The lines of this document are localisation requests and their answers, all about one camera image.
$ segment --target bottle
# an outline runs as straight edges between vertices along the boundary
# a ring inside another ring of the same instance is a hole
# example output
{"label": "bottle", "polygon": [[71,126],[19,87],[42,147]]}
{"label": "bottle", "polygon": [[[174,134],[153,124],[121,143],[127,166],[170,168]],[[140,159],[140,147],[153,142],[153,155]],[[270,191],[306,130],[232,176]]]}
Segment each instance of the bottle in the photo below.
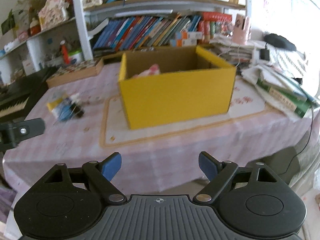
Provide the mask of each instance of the bottle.
{"label": "bottle", "polygon": [[63,56],[63,61],[65,64],[70,64],[69,56],[68,56],[68,49],[66,46],[66,41],[61,41],[60,43],[61,53]]}
{"label": "bottle", "polygon": [[30,34],[31,36],[34,36],[41,32],[41,26],[39,21],[36,18],[32,19],[32,23],[30,24]]}

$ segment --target black clamp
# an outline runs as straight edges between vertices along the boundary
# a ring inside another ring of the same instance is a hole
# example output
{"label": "black clamp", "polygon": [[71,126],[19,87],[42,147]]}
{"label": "black clamp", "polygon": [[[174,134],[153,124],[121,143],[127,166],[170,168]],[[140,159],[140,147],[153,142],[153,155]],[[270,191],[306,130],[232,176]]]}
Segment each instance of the black clamp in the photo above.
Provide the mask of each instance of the black clamp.
{"label": "black clamp", "polygon": [[7,122],[0,124],[0,151],[13,149],[21,141],[44,133],[45,124],[41,118],[23,122]]}

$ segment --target placemat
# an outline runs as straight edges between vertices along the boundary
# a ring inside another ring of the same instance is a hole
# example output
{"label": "placemat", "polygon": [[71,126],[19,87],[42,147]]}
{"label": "placemat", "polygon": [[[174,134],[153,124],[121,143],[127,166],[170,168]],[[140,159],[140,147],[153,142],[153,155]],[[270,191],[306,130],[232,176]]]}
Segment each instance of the placemat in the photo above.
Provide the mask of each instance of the placemat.
{"label": "placemat", "polygon": [[130,130],[123,110],[121,96],[118,95],[106,100],[100,131],[100,146],[123,146],[142,140],[173,136],[225,122],[235,122],[239,118],[258,114],[264,110],[265,102],[255,88],[241,78],[237,78],[227,114]]}

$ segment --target blue finger pad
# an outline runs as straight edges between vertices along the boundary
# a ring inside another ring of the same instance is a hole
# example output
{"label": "blue finger pad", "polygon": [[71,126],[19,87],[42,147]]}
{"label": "blue finger pad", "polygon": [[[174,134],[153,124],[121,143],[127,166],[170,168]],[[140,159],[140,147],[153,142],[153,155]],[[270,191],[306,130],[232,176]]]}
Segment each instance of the blue finger pad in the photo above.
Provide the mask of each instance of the blue finger pad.
{"label": "blue finger pad", "polygon": [[199,155],[199,167],[210,181],[218,174],[217,165],[203,154]]}
{"label": "blue finger pad", "polygon": [[111,181],[113,177],[117,174],[117,172],[121,168],[121,155],[120,153],[114,153],[110,160],[105,162],[102,167],[102,175],[108,180]]}

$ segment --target yellow cardboard box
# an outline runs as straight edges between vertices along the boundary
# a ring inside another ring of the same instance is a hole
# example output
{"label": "yellow cardboard box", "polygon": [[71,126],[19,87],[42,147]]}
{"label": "yellow cardboard box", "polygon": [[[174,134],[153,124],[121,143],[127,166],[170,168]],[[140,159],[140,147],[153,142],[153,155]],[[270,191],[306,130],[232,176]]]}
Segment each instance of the yellow cardboard box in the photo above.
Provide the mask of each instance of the yellow cardboard box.
{"label": "yellow cardboard box", "polygon": [[[158,64],[161,74],[132,76]],[[119,87],[129,127],[140,129],[229,110],[236,68],[200,47],[130,51],[122,56]]]}

